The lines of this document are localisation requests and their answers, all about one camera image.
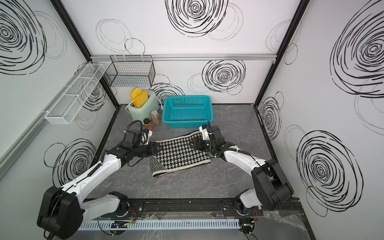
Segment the black white patterned scarf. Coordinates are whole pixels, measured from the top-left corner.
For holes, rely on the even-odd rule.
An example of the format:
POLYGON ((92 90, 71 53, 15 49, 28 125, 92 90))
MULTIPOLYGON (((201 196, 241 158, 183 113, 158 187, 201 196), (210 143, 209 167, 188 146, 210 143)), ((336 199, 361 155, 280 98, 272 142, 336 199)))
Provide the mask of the black white patterned scarf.
POLYGON ((207 152, 194 150, 189 145, 195 137, 200 136, 201 133, 195 131, 184 136, 156 141, 163 149, 151 156, 152 176, 159 177, 211 163, 211 158, 207 152))

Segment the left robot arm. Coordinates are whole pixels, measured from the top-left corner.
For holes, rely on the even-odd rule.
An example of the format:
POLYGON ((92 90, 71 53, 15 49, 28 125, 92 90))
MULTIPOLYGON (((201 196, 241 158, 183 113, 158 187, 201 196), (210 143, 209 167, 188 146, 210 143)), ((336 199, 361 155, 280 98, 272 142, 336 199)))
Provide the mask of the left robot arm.
POLYGON ((113 191, 106 196, 86 201, 87 196, 107 177, 128 165, 134 158, 147 158, 163 150, 150 141, 152 131, 126 128, 123 140, 107 150, 96 165, 63 186, 49 188, 43 196, 37 225, 62 240, 71 237, 82 224, 106 214, 126 216, 131 211, 126 195, 113 191))

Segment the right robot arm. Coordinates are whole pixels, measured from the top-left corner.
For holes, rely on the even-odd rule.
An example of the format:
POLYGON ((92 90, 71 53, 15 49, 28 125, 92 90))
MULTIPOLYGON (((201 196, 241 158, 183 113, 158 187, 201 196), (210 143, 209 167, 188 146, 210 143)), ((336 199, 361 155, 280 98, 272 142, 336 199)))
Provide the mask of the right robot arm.
POLYGON ((254 207, 273 211, 293 196, 293 187, 277 160, 263 160, 242 151, 227 142, 217 126, 203 125, 199 131, 201 136, 190 142, 191 148, 231 163, 252 177, 254 188, 236 197, 239 213, 244 215, 254 207))

